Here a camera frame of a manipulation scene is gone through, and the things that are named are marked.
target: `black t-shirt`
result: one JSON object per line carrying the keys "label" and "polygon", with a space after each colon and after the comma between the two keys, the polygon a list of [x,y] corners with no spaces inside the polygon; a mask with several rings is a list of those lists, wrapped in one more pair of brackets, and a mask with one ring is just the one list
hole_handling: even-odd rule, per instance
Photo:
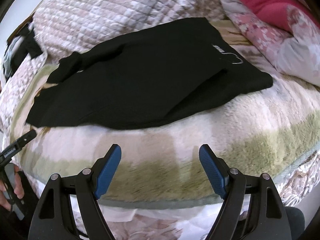
{"label": "black t-shirt", "polygon": [[272,86],[205,18],[118,36],[60,60],[28,115],[36,126],[165,125]]}

